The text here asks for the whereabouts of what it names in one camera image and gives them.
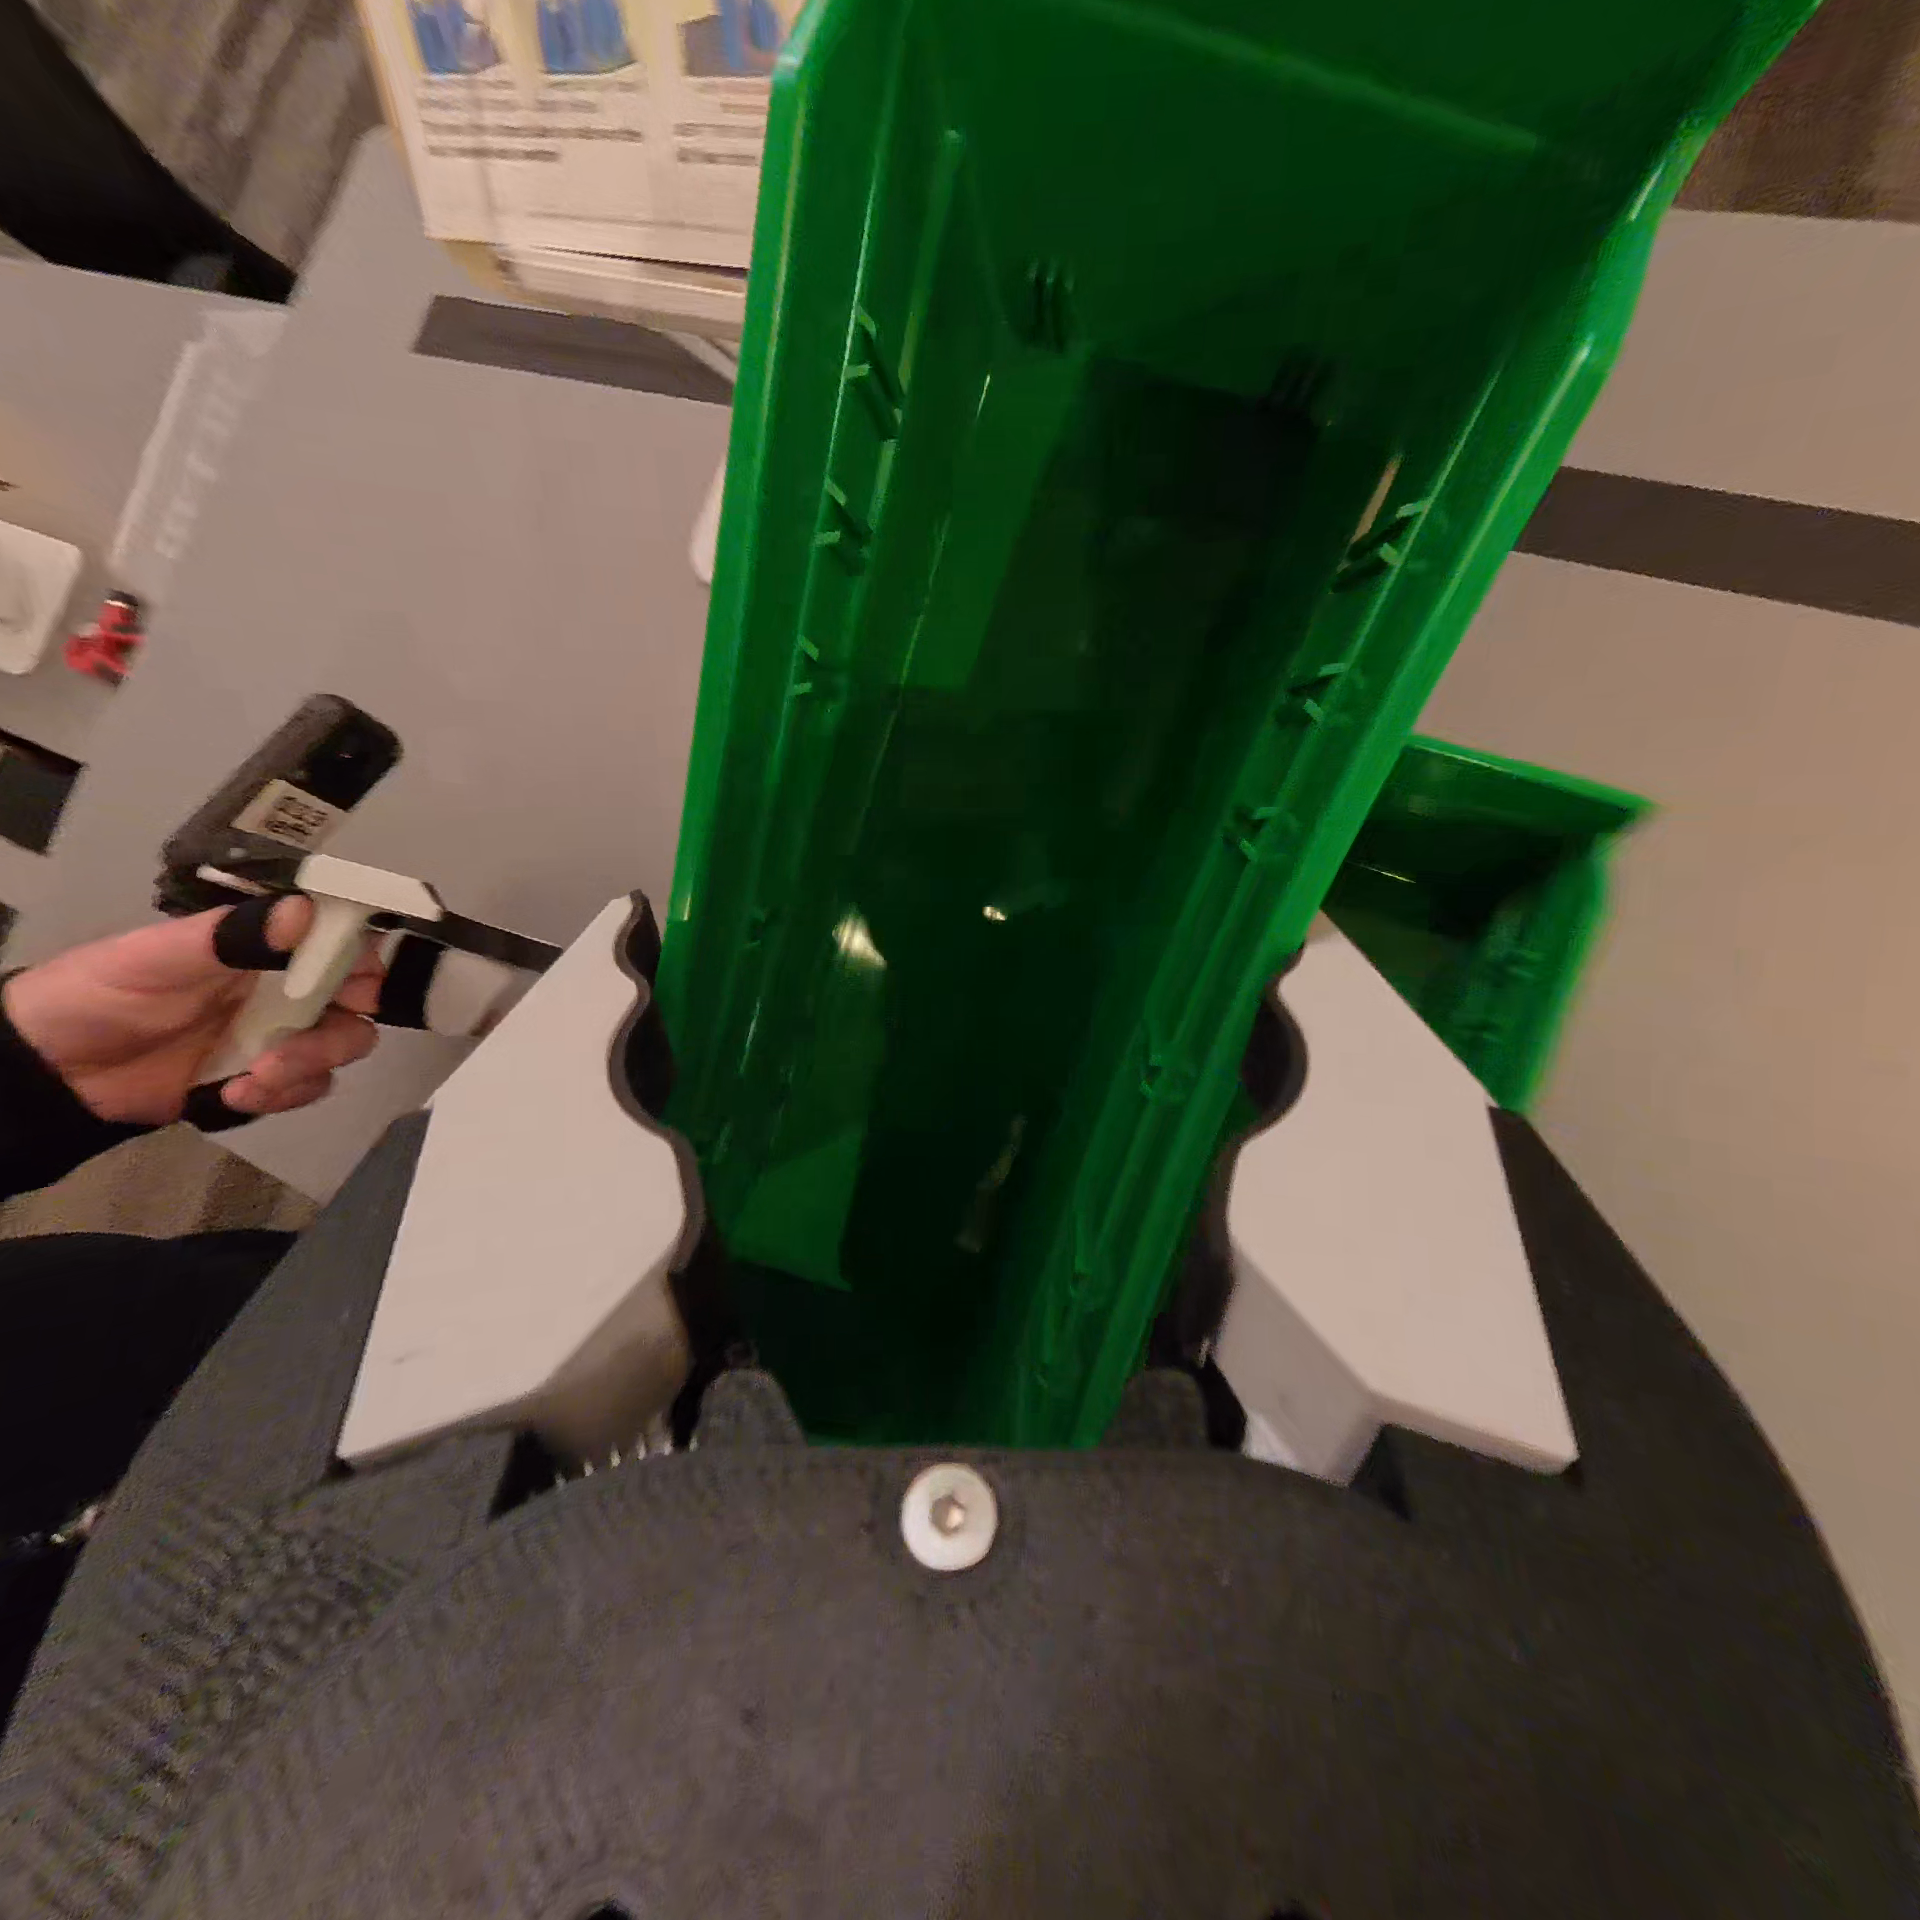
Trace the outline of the small red object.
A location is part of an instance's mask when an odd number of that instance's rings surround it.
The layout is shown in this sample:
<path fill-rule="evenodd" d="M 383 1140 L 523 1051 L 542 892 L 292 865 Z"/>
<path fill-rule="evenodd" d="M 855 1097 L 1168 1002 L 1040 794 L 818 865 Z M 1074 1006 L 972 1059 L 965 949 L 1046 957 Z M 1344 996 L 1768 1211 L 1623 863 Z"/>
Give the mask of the small red object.
<path fill-rule="evenodd" d="M 64 638 L 62 666 L 86 682 L 124 686 L 144 638 L 147 626 L 143 600 L 114 589 L 104 597 L 94 622 Z"/>

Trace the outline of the green plastic bin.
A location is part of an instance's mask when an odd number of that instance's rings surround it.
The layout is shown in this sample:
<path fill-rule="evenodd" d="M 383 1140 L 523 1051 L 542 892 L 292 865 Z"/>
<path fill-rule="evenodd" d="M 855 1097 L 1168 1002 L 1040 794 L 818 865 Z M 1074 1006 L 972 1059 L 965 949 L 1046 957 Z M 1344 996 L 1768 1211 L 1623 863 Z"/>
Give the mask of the green plastic bin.
<path fill-rule="evenodd" d="M 1612 851 L 1650 812 L 1618 785 L 1412 736 L 1324 918 L 1496 1105 L 1531 1112 L 1605 924 Z"/>
<path fill-rule="evenodd" d="M 1814 13 L 802 8 L 657 1000 L 811 1437 L 1100 1437 L 1266 987 Z"/>

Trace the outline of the small white holder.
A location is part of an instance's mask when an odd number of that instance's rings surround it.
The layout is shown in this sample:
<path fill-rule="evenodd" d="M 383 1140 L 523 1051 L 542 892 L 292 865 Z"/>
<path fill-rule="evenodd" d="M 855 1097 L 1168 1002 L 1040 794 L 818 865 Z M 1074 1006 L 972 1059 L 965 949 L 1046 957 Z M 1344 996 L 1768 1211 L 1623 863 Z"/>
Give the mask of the small white holder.
<path fill-rule="evenodd" d="M 4 677 L 30 677 L 84 571 L 84 547 L 4 519 Z"/>

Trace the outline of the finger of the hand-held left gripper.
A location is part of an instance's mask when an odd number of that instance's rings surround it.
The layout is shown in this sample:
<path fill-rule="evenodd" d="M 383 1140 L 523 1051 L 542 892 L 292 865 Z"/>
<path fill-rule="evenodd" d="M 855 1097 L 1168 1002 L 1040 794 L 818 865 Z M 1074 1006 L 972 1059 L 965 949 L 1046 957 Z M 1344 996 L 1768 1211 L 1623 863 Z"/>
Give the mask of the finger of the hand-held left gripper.
<path fill-rule="evenodd" d="M 445 902 L 418 877 L 397 877 L 366 863 L 314 851 L 295 863 L 295 892 L 310 900 L 310 924 L 370 924 L 377 918 L 441 924 Z"/>
<path fill-rule="evenodd" d="M 383 1028 L 486 1036 L 557 957 L 557 943 L 463 913 L 383 913 Z"/>

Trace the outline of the dark fabric object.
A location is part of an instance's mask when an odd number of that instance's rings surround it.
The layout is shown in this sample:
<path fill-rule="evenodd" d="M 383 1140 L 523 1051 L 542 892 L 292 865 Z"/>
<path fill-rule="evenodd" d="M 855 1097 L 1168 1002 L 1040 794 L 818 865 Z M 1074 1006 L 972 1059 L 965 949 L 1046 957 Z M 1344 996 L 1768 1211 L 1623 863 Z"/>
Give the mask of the dark fabric object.
<path fill-rule="evenodd" d="M 195 293 L 286 304 L 295 287 L 132 134 L 30 3 L 4 3 L 4 237 Z"/>

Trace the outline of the small black box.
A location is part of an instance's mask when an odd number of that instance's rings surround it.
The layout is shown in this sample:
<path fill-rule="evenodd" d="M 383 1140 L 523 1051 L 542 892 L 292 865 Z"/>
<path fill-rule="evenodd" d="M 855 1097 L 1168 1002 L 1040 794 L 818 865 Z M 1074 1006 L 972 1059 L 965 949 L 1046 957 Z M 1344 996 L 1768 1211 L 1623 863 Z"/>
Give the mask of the small black box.
<path fill-rule="evenodd" d="M 45 856 L 58 833 L 84 763 L 4 730 L 4 841 Z"/>

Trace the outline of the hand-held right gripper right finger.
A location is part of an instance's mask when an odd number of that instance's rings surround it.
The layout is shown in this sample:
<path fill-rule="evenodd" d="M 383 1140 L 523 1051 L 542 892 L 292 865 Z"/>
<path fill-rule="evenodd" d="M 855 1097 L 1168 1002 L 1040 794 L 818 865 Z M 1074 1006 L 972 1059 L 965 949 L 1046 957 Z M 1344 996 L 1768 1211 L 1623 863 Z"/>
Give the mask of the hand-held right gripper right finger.
<path fill-rule="evenodd" d="M 1579 1445 L 1486 1089 L 1354 943 L 1305 943 L 1279 1006 L 1304 1091 L 1236 1151 L 1223 1198 L 1212 1364 L 1242 1452 L 1353 1478 L 1403 1427 L 1566 1472 Z"/>

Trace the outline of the person's left hand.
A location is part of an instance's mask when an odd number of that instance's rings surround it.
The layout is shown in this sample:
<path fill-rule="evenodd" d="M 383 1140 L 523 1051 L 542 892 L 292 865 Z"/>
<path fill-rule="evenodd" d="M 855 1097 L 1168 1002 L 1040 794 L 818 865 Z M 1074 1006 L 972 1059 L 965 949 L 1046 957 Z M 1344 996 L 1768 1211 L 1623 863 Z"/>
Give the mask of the person's left hand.
<path fill-rule="evenodd" d="M 251 993 L 251 973 L 292 955 L 310 913 L 310 900 L 282 896 L 269 918 L 256 902 L 228 906 L 84 943 L 4 974 L 4 1014 L 97 1117 L 160 1131 L 187 1117 Z M 372 1051 L 378 1000 L 383 955 L 366 943 L 316 1028 L 214 1089 L 221 1121 L 316 1104 L 338 1072 Z"/>

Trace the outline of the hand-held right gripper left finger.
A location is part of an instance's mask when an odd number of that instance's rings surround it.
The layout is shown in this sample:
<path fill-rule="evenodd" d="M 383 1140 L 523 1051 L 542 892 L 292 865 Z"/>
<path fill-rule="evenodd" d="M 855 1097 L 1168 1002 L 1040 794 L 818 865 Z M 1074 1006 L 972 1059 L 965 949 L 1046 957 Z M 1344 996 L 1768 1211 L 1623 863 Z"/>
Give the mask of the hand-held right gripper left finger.
<path fill-rule="evenodd" d="M 464 1429 L 572 1465 L 668 1437 L 693 1373 L 677 1275 L 708 1206 L 652 1064 L 657 924 L 610 900 L 430 1097 L 338 1458 L 372 1470 Z"/>

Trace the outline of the person's left forearm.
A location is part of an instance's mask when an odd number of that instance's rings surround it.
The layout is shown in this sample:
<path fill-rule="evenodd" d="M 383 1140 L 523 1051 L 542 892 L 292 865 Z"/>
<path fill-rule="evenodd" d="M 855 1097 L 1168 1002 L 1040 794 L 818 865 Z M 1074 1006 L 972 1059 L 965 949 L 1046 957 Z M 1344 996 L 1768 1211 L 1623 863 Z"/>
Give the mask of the person's left forearm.
<path fill-rule="evenodd" d="M 4 1014 L 4 1204 L 151 1131 L 97 1117 Z"/>

